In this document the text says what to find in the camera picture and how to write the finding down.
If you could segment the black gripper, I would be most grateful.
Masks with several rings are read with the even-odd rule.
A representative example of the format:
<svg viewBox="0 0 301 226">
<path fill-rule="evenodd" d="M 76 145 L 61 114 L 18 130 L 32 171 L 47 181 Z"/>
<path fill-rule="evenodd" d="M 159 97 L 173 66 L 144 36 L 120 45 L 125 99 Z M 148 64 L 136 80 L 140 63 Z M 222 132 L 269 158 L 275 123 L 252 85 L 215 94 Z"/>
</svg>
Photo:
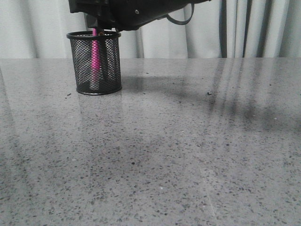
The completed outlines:
<svg viewBox="0 0 301 226">
<path fill-rule="evenodd" d="M 117 31 L 135 31 L 154 20 L 166 18 L 176 25 L 186 25 L 191 20 L 178 21 L 169 13 L 202 0 L 69 0 L 71 13 L 83 12 L 87 26 L 98 30 L 115 28 Z"/>
</svg>

